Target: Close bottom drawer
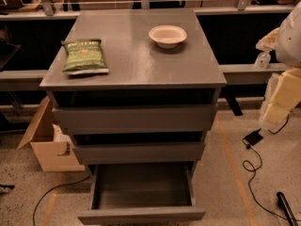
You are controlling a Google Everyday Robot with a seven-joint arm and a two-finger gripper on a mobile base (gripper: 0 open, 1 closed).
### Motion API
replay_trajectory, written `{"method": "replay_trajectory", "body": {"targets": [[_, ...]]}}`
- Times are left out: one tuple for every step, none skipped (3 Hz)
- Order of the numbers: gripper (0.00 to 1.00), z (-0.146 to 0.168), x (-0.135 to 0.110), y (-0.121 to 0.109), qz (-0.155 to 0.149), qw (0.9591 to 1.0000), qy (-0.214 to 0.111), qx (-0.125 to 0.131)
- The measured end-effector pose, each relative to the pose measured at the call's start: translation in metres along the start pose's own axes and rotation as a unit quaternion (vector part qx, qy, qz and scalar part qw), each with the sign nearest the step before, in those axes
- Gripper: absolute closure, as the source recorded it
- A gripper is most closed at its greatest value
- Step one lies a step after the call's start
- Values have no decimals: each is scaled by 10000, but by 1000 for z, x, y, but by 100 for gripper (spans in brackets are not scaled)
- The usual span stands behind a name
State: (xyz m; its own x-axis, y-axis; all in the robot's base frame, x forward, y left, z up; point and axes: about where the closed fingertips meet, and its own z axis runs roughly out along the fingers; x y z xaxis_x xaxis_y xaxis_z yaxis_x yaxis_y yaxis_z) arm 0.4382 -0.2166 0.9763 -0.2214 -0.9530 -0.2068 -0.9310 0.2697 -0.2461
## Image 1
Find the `foam padded gripper finger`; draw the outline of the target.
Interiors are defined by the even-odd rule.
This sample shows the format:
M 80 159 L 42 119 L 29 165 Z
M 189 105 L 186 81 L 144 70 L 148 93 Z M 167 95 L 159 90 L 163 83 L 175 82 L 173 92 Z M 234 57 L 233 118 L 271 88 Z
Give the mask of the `foam padded gripper finger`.
M 272 130 L 283 124 L 291 108 L 277 101 L 264 101 L 261 105 L 259 125 L 261 129 Z

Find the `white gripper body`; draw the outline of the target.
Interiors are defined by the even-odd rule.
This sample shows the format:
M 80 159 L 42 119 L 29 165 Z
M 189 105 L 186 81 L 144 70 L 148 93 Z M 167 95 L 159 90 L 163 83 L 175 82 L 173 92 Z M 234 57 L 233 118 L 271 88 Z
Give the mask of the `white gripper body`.
M 301 69 L 273 73 L 265 96 L 269 106 L 291 111 L 301 102 Z

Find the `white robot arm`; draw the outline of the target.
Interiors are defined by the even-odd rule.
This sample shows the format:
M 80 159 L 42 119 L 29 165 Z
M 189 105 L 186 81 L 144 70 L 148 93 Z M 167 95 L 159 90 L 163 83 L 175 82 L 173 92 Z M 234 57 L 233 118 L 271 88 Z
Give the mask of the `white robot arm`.
M 301 2 L 280 27 L 257 42 L 256 48 L 263 52 L 274 50 L 277 61 L 290 67 L 282 74 L 271 75 L 261 105 L 261 129 L 275 129 L 301 102 Z

